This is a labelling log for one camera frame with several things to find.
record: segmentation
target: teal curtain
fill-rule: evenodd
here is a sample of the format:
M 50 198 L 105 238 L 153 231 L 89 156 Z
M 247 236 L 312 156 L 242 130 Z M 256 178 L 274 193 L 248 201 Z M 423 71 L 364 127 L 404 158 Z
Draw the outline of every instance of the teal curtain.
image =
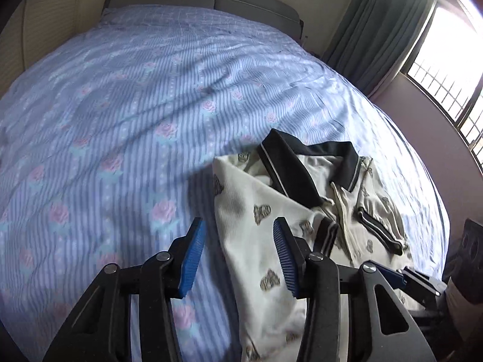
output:
M 352 0 L 322 60 L 369 96 L 402 66 L 435 2 Z

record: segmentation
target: bed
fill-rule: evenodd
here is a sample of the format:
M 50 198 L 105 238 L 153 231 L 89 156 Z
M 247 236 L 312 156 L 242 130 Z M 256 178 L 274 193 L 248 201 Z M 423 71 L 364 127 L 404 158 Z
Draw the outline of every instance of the bed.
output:
M 211 162 L 252 149 L 271 128 L 305 144 L 351 141 L 373 157 L 417 269 L 441 277 L 449 221 L 419 156 L 293 38 L 212 8 L 107 7 L 14 82 L 0 102 L 0 319 L 31 361 L 105 264 L 144 262 L 195 216 L 208 233 L 192 291 L 173 302 L 182 355 L 240 360 Z

